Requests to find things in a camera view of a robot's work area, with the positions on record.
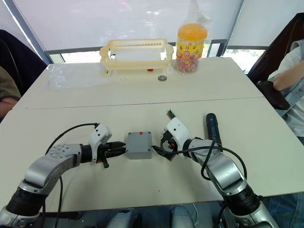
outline black chair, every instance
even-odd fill
[[[30,48],[2,29],[0,29],[0,66],[14,79],[21,95],[24,95],[47,67]]]
[[[290,107],[283,95],[274,89],[273,82],[259,81],[256,86],[275,109],[287,110]]]
[[[304,13],[298,13],[252,66],[247,76],[256,85],[278,69],[293,41],[304,39]]]
[[[7,44],[0,38],[0,66],[2,66],[8,74],[13,78],[19,91],[23,91],[23,83],[16,66],[14,57],[12,56]]]

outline person's arm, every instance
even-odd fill
[[[17,101],[11,97],[5,97],[0,101],[0,118],[4,118],[5,115],[12,110]]]
[[[297,83],[304,77],[304,61],[280,73],[274,78],[274,89],[281,91]]]

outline plastic jar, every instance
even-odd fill
[[[196,71],[207,34],[207,29],[199,23],[189,23],[180,27],[176,42],[176,68],[179,71]]]

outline cable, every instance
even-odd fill
[[[194,223],[194,225],[196,226],[197,224],[199,224],[200,223],[200,218],[199,218],[199,213],[198,213],[198,210],[197,210],[197,208],[196,208],[196,206],[195,206],[195,204],[193,203],[193,206],[194,206],[194,209],[195,209],[195,211],[196,211],[196,219],[197,219],[197,222],[196,223]]]
[[[211,179],[210,179],[209,177],[206,177],[206,176],[204,175],[204,170],[205,170],[205,168],[206,168],[206,166],[207,166],[207,162],[209,161],[209,158],[210,158],[210,156],[211,156],[212,150],[213,150],[213,148],[214,148],[214,144],[215,144],[215,140],[212,139],[212,144],[211,144],[211,146],[210,146],[209,152],[208,152],[207,157],[206,157],[206,159],[205,159],[205,161],[204,161],[204,163],[203,163],[203,165],[202,165],[202,167],[201,167],[201,170],[200,170],[200,173],[201,173],[202,177],[203,177],[204,179],[208,180],[208,181],[210,181]]]
[[[210,149],[211,146],[199,146],[199,147],[195,147],[195,148],[191,148],[191,149],[186,149],[186,150],[182,150],[182,151],[176,151],[176,152],[170,152],[170,151],[166,151],[164,149],[162,149],[162,144],[161,144],[161,149],[164,153],[167,153],[167,154],[179,154],[179,153],[186,153],[186,152],[192,152],[192,151],[198,151],[198,150],[204,150],[204,149]],[[245,179],[247,179],[247,168],[246,168],[246,165],[244,163],[244,161],[241,159],[241,157],[233,152],[232,150],[230,149],[227,149],[225,147],[219,147],[219,146],[213,146],[213,149],[219,149],[219,150],[224,150],[224,151],[227,151],[231,154],[233,154],[241,163],[242,167],[243,167],[243,170],[244,170],[244,177]]]
[[[219,225],[220,225],[220,218],[222,217],[222,214],[223,214],[223,212],[224,212],[224,210],[226,209],[226,204],[224,204],[223,206],[222,206],[222,208],[220,209],[220,211],[219,211],[219,214],[218,214],[218,219],[217,219],[217,221],[216,221],[216,224],[215,224],[215,228],[219,228]]]
[[[63,194],[63,182],[62,182],[62,178],[59,178],[60,180],[60,197],[59,197],[59,205],[58,205],[58,212],[57,212],[57,216],[56,216],[56,222],[54,225],[54,228],[57,228],[58,222],[59,222],[59,214],[61,212],[61,206],[62,206],[62,194]]]
[[[49,152],[49,150],[52,148],[52,146],[66,133],[68,133],[69,131],[78,128],[78,127],[83,127],[83,126],[91,126],[93,125],[95,128],[99,125],[99,123],[84,123],[84,124],[79,124],[76,125],[74,127],[71,127],[69,129],[67,129],[66,131],[62,132],[48,147],[47,152],[45,154],[47,154]],[[57,216],[56,216],[56,221],[55,221],[55,225],[54,228],[57,228],[58,222],[59,222],[59,214],[61,212],[61,207],[62,207],[62,195],[63,195],[63,181],[62,181],[62,177],[59,178],[60,181],[60,196],[59,196],[59,205],[58,205],[58,211],[57,211]],[[46,205],[45,202],[42,205],[42,221],[41,221],[41,228],[43,228],[44,225],[44,221],[45,221],[45,213],[46,213]]]
[[[171,109],[167,112],[167,116],[170,118],[170,119],[173,119],[175,116],[175,114],[171,111]]]
[[[93,125],[93,126],[95,126],[95,127],[97,127],[98,126],[98,123],[84,123],[84,124],[80,124],[80,125],[76,125],[76,126],[74,126],[74,127],[71,127],[71,128],[69,128],[69,129],[67,129],[66,131],[64,131],[64,132],[62,132],[51,144],[50,144],[50,146],[48,147],[48,149],[47,149],[47,152],[46,152],[46,154],[48,153],[48,151],[52,148],[52,146],[64,135],[64,134],[66,134],[66,133],[68,133],[69,131],[71,131],[71,130],[73,130],[73,129],[75,129],[75,128],[78,128],[78,127],[82,127],[82,126],[90,126],[90,125]]]

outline plastic bag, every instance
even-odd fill
[[[179,28],[176,42],[176,68],[183,73],[194,72],[205,44],[211,42],[211,18],[202,14],[196,0],[190,1],[187,18]]]
[[[99,63],[51,64],[47,69],[48,80],[43,88],[45,91],[117,84],[117,77],[103,76],[105,69]]]

